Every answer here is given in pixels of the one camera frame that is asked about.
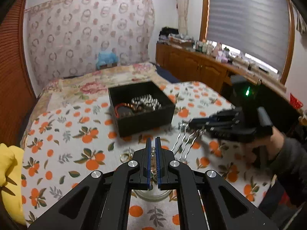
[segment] gray roller blind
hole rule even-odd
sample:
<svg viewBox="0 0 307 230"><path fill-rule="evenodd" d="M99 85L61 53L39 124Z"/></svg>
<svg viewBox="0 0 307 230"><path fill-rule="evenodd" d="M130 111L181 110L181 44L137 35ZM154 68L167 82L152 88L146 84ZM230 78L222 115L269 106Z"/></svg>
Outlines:
<svg viewBox="0 0 307 230"><path fill-rule="evenodd" d="M207 39L249 53L280 72L288 34L286 0L210 0Z"/></svg>

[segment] red basket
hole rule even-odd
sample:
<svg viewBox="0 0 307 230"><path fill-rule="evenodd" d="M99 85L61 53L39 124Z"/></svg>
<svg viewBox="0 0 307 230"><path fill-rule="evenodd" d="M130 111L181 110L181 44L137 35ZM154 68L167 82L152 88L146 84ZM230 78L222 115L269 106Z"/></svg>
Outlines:
<svg viewBox="0 0 307 230"><path fill-rule="evenodd" d="M294 109L300 109L303 107L303 103L294 97L292 93L290 93L290 104L294 107Z"/></svg>

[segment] gray sleeve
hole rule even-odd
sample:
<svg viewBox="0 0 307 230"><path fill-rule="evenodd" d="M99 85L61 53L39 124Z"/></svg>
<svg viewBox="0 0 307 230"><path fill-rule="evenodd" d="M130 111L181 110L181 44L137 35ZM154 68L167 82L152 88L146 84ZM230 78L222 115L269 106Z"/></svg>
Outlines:
<svg viewBox="0 0 307 230"><path fill-rule="evenodd" d="M292 203L307 199L307 152L292 138L285 138L283 148L269 168L277 175Z"/></svg>

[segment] yellow cloth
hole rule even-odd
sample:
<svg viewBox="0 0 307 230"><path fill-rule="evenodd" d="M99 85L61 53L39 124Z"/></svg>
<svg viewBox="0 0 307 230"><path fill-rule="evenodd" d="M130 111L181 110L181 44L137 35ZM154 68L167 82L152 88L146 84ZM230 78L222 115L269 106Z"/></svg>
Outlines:
<svg viewBox="0 0 307 230"><path fill-rule="evenodd" d="M4 186L11 190L15 194L15 196L10 195L2 190L2 200L4 207L10 217L14 221L26 225L21 200L21 167L24 150L16 146L10 146L8 149L13 152L13 154L15 155L15 159L13 160L12 165L7 170L6 175L7 177L11 178L17 184L17 186L6 182Z"/></svg>
<svg viewBox="0 0 307 230"><path fill-rule="evenodd" d="M14 153L5 144L0 144L0 187L7 181L5 173L13 163L14 158Z"/></svg>

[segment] open black box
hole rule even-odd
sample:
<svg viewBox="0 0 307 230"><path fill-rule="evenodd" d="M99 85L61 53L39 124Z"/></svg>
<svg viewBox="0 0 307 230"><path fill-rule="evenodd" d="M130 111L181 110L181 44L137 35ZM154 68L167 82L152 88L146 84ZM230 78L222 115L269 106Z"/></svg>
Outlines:
<svg viewBox="0 0 307 230"><path fill-rule="evenodd" d="M150 94L157 99L162 108L151 112L139 112L123 118L115 116L114 107L116 105L131 103L132 98L146 94ZM109 88L109 98L120 137L130 136L172 122L175 105L152 81Z"/></svg>

